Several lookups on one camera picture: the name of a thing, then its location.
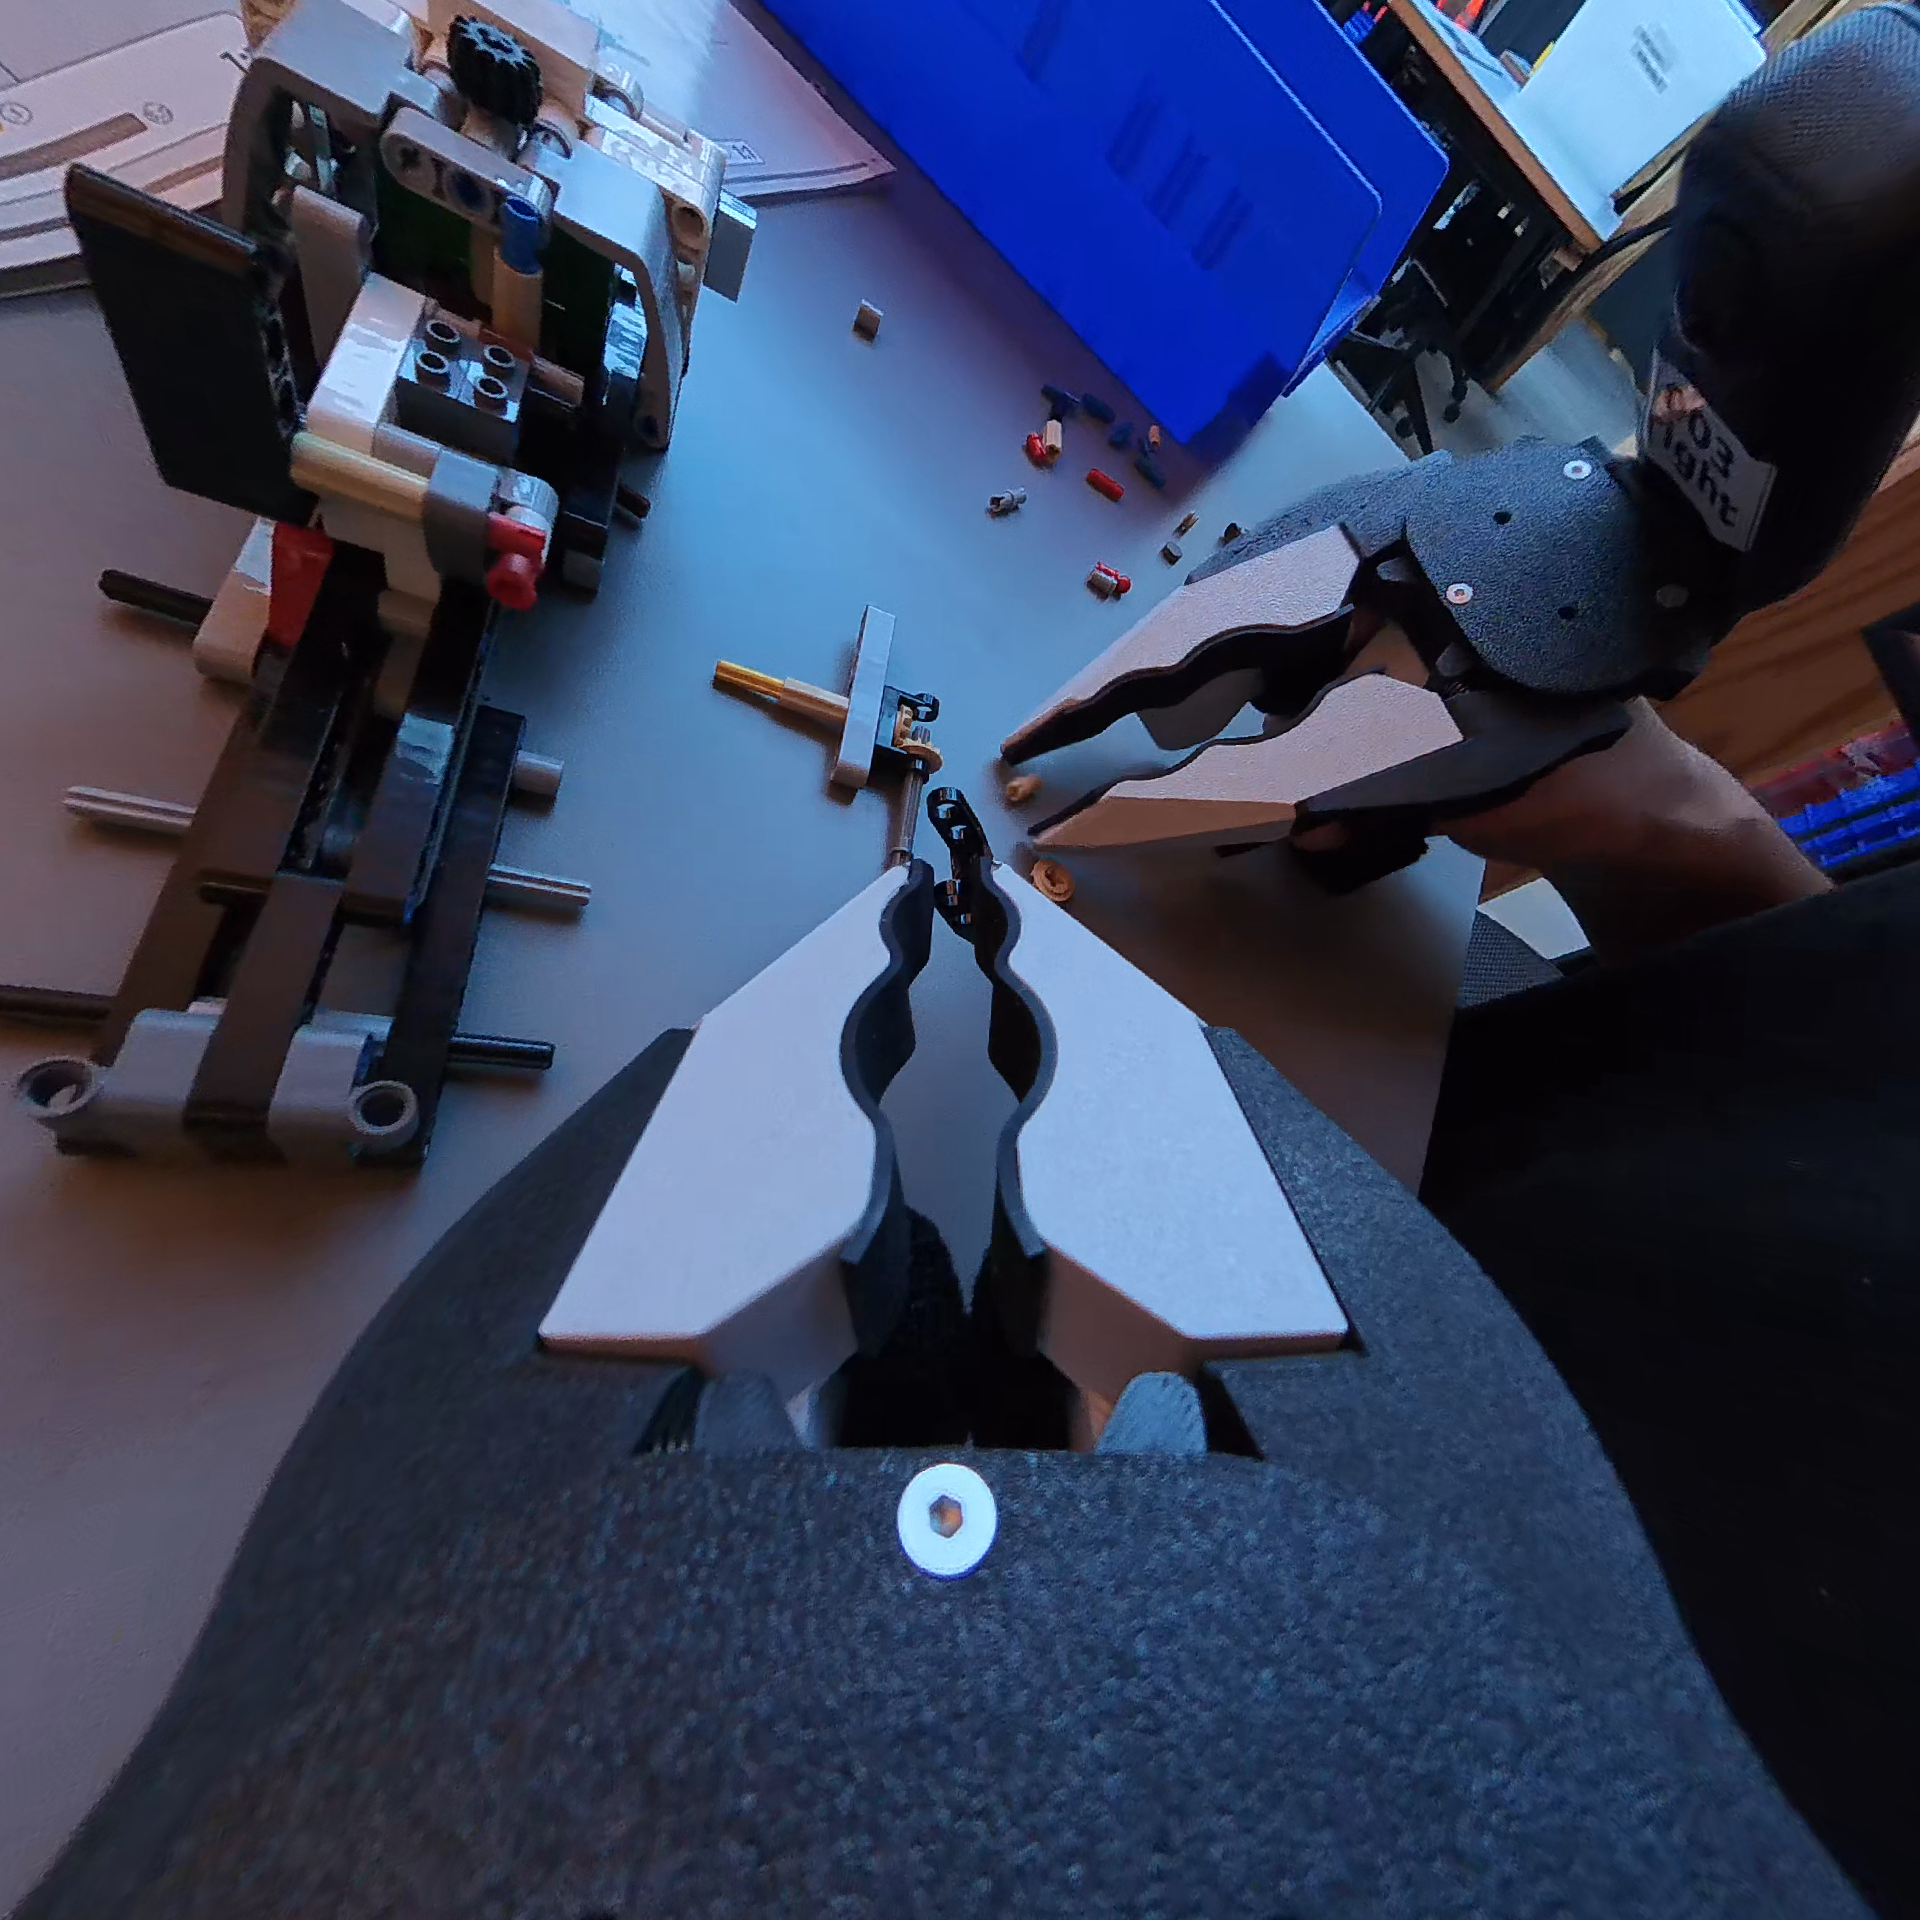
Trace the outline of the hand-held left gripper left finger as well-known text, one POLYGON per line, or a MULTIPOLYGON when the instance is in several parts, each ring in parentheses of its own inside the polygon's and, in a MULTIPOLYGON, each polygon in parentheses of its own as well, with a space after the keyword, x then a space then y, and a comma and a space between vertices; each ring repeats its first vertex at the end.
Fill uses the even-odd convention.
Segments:
POLYGON ((830 1449, 939 1350, 939 1234, 881 1098, 911 1055, 929 870, 883 870, 689 1031, 536 1328, 559 1358, 769 1391, 830 1449))

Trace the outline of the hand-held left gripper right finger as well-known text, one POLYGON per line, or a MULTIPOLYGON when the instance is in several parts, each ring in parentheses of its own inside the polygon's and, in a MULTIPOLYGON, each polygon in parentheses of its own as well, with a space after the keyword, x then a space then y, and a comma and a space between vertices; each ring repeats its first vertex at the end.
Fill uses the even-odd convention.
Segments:
POLYGON ((984 1449, 1067 1449, 1139 1376, 1342 1348, 1350 1320, 1207 1024, 998 862, 969 870, 1015 1098, 970 1305, 984 1449))

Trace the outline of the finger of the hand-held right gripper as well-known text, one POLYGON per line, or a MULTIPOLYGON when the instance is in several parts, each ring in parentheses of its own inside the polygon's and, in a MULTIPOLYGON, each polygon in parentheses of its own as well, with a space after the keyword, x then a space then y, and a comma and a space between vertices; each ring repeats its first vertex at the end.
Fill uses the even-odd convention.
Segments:
POLYGON ((1215 737, 1117 780, 1029 832, 1035 850, 1224 847, 1280 840, 1304 802, 1462 740, 1446 701, 1373 671, 1336 680, 1273 736, 1215 737))
POLYGON ((1293 714, 1342 670, 1360 553, 1336 526, 1187 583, 1138 617, 998 744, 1006 762, 1138 714, 1165 749, 1200 746, 1243 708, 1293 714))

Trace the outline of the black lego bracket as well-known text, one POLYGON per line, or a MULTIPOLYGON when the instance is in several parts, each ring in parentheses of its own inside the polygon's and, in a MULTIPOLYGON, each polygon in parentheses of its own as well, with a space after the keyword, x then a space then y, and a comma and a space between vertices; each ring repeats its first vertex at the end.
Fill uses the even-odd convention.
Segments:
POLYGON ((992 846, 967 794, 955 785, 926 792, 928 825, 937 832, 950 873, 934 886, 934 905, 945 925, 967 944, 975 941, 979 879, 992 868, 992 846))

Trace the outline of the grey beam lego subassembly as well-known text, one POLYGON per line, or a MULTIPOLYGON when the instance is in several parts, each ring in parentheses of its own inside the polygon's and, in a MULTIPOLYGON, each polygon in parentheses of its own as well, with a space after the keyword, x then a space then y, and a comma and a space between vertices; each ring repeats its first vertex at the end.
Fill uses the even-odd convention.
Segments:
POLYGON ((894 612, 864 606, 854 634, 853 673, 846 692, 802 679, 782 679, 733 660, 712 665, 710 684, 736 696, 805 720, 834 736, 830 784, 848 792, 895 782, 887 868, 909 864, 918 833, 920 802, 943 756, 929 737, 939 700, 891 684, 895 640, 894 612))

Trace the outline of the partly built lego truck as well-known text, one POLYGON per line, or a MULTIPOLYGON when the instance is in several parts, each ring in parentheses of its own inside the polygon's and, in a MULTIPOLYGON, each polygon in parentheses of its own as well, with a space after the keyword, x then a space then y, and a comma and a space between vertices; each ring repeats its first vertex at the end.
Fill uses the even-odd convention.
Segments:
POLYGON ((159 479, 249 516, 206 597, 109 568, 247 701, 193 807, 73 785, 175 856, 113 993, 5 986, 86 1028, 19 1109, 65 1157, 417 1164, 501 870, 562 767, 481 700, 496 624, 592 591, 622 478, 671 437, 704 293, 753 213, 726 156, 599 89, 568 4, 290 4, 254 47, 214 209, 79 159, 63 214, 159 479))

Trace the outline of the person's right hand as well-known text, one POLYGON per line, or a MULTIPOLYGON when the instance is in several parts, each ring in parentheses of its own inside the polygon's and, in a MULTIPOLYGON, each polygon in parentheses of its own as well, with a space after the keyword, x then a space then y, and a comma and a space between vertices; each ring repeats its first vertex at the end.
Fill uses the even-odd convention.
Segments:
POLYGON ((1602 964, 1832 890, 1731 773, 1672 733, 1649 701, 1627 711, 1611 746, 1454 820, 1446 836, 1546 877, 1602 964))

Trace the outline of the wooden cabinet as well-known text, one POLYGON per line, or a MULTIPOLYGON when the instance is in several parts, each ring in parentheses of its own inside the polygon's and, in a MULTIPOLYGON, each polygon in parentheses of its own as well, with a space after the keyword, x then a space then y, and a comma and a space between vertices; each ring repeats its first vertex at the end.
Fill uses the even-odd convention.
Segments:
POLYGON ((1891 700, 1863 628, 1917 598, 1917 434, 1846 543, 1800 591, 1739 621, 1663 708, 1665 726, 1752 782, 1883 726, 1891 700))

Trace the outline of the rack of small parts bins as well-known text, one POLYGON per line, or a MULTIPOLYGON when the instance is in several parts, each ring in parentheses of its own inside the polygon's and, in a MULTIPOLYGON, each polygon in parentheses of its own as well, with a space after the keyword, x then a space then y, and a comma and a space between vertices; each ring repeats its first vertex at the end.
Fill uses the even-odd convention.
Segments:
POLYGON ((1917 858, 1917 762, 1904 722, 1877 726, 1750 784, 1775 825, 1837 882, 1917 858))

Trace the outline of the blue plastic bin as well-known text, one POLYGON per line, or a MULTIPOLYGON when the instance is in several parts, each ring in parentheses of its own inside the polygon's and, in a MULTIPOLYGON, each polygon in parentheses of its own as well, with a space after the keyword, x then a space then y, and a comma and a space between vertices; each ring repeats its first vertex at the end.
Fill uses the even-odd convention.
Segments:
POLYGON ((1448 162, 1314 1, 771 1, 1173 438, 1378 300, 1448 162))

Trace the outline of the white cardboard box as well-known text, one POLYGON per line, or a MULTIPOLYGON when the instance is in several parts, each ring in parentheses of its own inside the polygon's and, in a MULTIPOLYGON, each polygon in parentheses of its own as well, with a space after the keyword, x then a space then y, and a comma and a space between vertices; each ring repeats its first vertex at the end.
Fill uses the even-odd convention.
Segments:
POLYGON ((1619 184, 1763 60, 1742 4, 1589 1, 1534 65, 1515 114, 1619 184))

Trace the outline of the open instruction booklet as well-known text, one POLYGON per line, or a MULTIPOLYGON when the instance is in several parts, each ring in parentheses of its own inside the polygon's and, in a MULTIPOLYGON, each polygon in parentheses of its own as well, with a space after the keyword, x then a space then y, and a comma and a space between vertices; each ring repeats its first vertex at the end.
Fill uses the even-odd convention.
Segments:
MULTIPOLYGON (((63 214, 79 159, 214 209, 224 135, 254 47, 290 4, 2 4, 2 294, 83 282, 63 214)), ((571 1, 597 32, 599 89, 647 125, 681 121, 726 156, 752 205, 887 177, 894 165, 730 4, 571 1)))

